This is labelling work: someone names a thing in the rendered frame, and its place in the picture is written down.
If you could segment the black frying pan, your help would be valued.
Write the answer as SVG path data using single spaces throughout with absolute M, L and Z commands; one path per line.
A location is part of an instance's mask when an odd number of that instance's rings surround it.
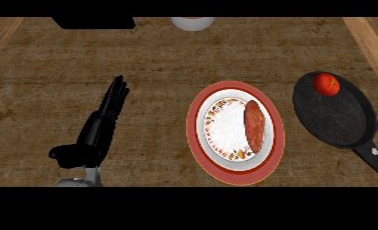
M 373 136 L 378 118 L 372 103 L 355 85 L 339 75 L 339 91 L 321 95 L 312 80 L 320 71 L 305 73 L 296 80 L 292 104 L 298 120 L 311 135 L 339 149 L 349 149 L 378 173 L 378 146 Z

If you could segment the red tomato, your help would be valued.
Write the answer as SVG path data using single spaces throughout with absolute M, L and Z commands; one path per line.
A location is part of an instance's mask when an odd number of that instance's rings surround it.
M 312 77 L 312 89 L 323 96 L 333 96 L 339 92 L 339 82 L 329 73 L 318 73 Z

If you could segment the red-rimmed white plate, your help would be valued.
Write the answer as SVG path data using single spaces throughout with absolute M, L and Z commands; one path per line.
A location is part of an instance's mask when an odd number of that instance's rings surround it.
M 255 101 L 264 115 L 261 150 L 243 162 L 225 161 L 211 151 L 205 141 L 203 116 L 211 104 L 221 98 L 233 97 Z M 221 182 L 249 185 L 259 182 L 274 171 L 284 148 L 284 131 L 280 115 L 264 93 L 237 81 L 211 84 L 196 95 L 187 111 L 185 138 L 190 152 L 205 172 Z

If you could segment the floral-rimmed white plate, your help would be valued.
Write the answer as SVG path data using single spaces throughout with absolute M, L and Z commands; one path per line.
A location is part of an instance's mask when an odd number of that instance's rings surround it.
M 243 112 L 246 101 L 225 97 L 206 109 L 203 116 L 205 141 L 225 161 L 243 162 L 255 155 L 245 135 Z

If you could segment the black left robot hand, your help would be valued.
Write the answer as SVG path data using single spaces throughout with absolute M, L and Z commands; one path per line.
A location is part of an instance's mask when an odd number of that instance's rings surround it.
M 61 168 L 100 166 L 109 151 L 115 124 L 128 92 L 122 76 L 115 77 L 98 109 L 90 114 L 84 123 L 76 142 L 56 146 L 48 152 L 48 157 L 57 161 Z

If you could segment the white round cup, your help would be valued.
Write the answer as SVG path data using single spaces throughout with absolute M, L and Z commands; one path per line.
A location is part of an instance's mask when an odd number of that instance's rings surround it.
M 199 18 L 185 18 L 185 17 L 172 17 L 171 22 L 175 27 L 184 31 L 200 31 L 206 29 L 215 18 L 214 17 L 199 17 Z

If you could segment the black box appliance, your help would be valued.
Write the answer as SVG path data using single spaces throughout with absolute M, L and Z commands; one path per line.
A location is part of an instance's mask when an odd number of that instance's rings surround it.
M 132 29 L 135 27 L 134 19 L 131 17 L 54 17 L 56 24 L 60 28 L 75 29 Z

